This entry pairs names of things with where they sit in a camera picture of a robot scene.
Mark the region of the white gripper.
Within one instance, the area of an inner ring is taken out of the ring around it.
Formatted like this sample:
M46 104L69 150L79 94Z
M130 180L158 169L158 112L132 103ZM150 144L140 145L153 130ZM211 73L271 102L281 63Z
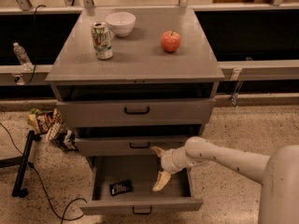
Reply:
M152 190L160 191L171 179L171 174L178 173L188 167L186 150L184 147L163 150L161 147L153 146L151 149L161 158L163 171L158 172L157 181Z

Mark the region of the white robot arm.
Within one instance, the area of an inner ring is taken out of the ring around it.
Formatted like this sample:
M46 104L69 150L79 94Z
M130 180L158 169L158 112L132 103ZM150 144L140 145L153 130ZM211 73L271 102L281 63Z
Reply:
M161 159L154 191L163 189L171 175L214 161L256 183L261 188L258 224L299 224L299 146L285 146L267 156L216 146L193 136L183 147L152 149Z

